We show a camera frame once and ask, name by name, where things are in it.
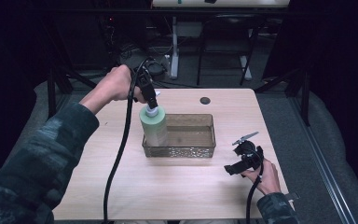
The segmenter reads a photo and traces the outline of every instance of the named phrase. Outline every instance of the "wooden table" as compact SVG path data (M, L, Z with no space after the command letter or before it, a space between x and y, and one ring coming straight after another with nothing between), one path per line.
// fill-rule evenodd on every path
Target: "wooden table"
M159 90L158 103L168 114L212 114L216 148L210 159L147 158L142 148L143 130L134 104L129 139L112 183L109 219L216 219L245 218L246 199L252 182L224 169L240 160L232 143L243 135L264 149L276 164L282 192L287 193L280 165L269 138L255 94L249 89ZM208 105L200 103L209 97ZM98 115L99 129L86 144L80 163L56 219L103 219L103 193L124 129L127 102L112 102ZM256 202L251 217L261 217Z

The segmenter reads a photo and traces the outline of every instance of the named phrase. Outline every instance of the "person's hand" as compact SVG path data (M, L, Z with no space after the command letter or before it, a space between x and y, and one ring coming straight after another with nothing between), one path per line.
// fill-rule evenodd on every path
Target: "person's hand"
M126 65L114 67L106 74L98 85L87 94L80 104L87 107L92 113L98 113L111 101L126 100L131 85L131 71ZM145 103L141 90L135 87L134 97Z
M263 165L264 165L264 171L262 175L263 177L261 178L261 182L257 185L257 188L264 195L274 192L281 192L281 185L279 184L277 168L271 161L268 161L267 159L264 159ZM260 173L260 168L261 167L259 166L255 171L246 170L241 174L251 179L252 182L255 182L258 174Z

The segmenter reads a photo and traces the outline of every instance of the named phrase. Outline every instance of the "black curtain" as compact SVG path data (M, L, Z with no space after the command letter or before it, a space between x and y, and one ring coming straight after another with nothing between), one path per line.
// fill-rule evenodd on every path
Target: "black curtain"
M288 10L332 14L319 20L284 19L263 77L282 76L313 54L310 90L337 122L347 162L358 177L358 1L291 0ZM324 41L312 45L321 37Z
M34 108L34 86L46 75L33 33L17 6L0 1L0 167Z

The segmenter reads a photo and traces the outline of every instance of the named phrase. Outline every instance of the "person's arm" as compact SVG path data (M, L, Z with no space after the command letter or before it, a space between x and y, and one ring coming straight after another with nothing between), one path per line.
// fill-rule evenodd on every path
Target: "person's arm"
M298 223L295 210L293 210L286 197L281 193L278 171L273 163L264 159L264 172L257 188L265 195L257 202L257 207L266 223L291 224ZM255 182L260 167L255 171L244 171L241 174Z
M127 66L114 68L79 103L69 104L38 130L0 169L0 223L52 223L83 148L98 128L94 116L110 101L125 100ZM139 89L135 97L144 102Z

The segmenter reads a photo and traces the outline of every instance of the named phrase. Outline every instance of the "tripod leg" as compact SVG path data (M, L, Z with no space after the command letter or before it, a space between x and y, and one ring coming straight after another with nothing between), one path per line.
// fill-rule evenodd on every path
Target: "tripod leg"
M280 82L286 80L289 77L292 77L293 75L295 75L297 72L299 71L299 69L294 69L292 71L290 71L289 73L286 73L285 75L281 76L281 77L276 77L274 78L272 81L270 81L269 83L255 89L256 93L260 93L263 91L267 91L269 89L271 89L272 87L276 86L277 84L279 84Z
M63 71L56 71L53 74L54 82L57 83L57 87L60 89L63 94L71 94L74 90L71 82L68 80L68 77Z
M299 69L297 75L290 80L289 85L287 85L286 90L284 90L287 97L297 96L304 84L305 73L304 70Z
M68 69L66 67L62 67L62 70L67 73L68 75L76 78L77 80L79 80L80 82L82 82L83 84L91 87L91 88L95 88L97 86L97 84L95 84L94 82L88 80L85 77L82 77L80 74L78 74L77 72L73 71L72 69Z

